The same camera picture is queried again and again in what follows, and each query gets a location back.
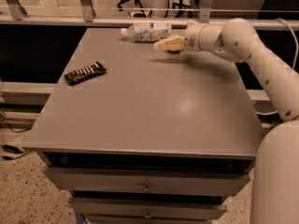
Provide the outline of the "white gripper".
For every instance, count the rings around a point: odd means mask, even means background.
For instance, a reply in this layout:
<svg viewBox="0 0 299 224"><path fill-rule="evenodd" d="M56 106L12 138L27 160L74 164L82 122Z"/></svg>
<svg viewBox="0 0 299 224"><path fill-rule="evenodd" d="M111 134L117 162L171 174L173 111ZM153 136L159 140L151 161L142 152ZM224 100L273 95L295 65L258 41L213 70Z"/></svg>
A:
<svg viewBox="0 0 299 224"><path fill-rule="evenodd" d="M162 39L154 43L153 47L159 51L180 51L185 47L193 51L201 51L199 40L200 33L206 26L205 23L198 23L195 21L188 21L187 27L180 35L171 35L168 38Z"/></svg>

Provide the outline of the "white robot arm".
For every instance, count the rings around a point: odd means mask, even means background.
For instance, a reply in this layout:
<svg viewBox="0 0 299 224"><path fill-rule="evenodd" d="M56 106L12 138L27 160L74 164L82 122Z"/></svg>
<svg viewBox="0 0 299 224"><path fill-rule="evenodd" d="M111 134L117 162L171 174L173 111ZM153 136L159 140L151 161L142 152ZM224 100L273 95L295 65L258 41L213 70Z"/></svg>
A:
<svg viewBox="0 0 299 224"><path fill-rule="evenodd" d="M170 35L154 48L208 51L249 65L283 120L258 148L250 224L299 224L299 74L239 18L221 26L190 21L182 35Z"/></svg>

